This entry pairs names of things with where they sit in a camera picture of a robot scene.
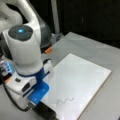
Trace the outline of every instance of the blue part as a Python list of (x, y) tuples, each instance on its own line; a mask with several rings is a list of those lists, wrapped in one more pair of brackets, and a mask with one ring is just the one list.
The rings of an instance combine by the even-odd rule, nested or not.
[(18, 33), (24, 33), (25, 31), (23, 29), (19, 29), (17, 32)]
[(22, 77), (36, 77), (37, 84), (33, 86), (32, 89), (34, 89), (34, 91), (28, 97), (28, 99), (35, 105), (37, 105), (41, 101), (41, 99), (45, 96), (45, 94), (49, 91), (49, 86), (45, 82), (43, 82), (44, 77), (47, 76), (48, 74), (50, 74), (50, 72), (45, 74), (44, 68), (42, 68), (39, 72), (33, 75), (29, 76), (20, 75)]
[(15, 70), (9, 62), (3, 62), (2, 65), (5, 67), (8, 73), (13, 74), (15, 72)]
[(33, 102), (35, 105), (37, 105), (41, 99), (45, 96), (45, 94), (49, 91), (49, 86), (42, 82), (41, 84), (37, 84), (34, 87), (33, 93), (28, 97), (28, 99)]

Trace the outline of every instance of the sheet of paper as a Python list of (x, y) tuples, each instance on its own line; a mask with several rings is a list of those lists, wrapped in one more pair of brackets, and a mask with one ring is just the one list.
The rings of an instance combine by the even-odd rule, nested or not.
[(77, 120), (111, 73), (104, 67), (68, 54), (54, 68), (50, 91), (42, 102), (59, 120)]

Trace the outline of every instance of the white cylinder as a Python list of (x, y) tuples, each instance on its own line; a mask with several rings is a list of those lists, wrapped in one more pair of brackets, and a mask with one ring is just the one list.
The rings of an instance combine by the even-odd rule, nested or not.
[(9, 35), (7, 35), (7, 39), (13, 61), (16, 63), (16, 70), (19, 74), (35, 74), (43, 67), (39, 42), (34, 32), (27, 41), (13, 39)]

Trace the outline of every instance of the table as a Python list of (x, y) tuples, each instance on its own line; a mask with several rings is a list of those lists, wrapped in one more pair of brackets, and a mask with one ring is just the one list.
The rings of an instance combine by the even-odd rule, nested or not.
[[(79, 120), (118, 120), (120, 116), (120, 50), (70, 32), (53, 45), (49, 55), (43, 54), (42, 59), (51, 58), (55, 66), (69, 53), (112, 70), (112, 74)], [(0, 120), (9, 119), (42, 120), (32, 110), (23, 113), (14, 108), (3, 87), (0, 86)]]

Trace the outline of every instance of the black background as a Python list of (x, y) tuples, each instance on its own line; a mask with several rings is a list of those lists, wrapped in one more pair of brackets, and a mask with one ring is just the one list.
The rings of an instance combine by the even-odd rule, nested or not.
[[(30, 0), (54, 32), (50, 0)], [(57, 0), (61, 32), (120, 47), (119, 0)]]

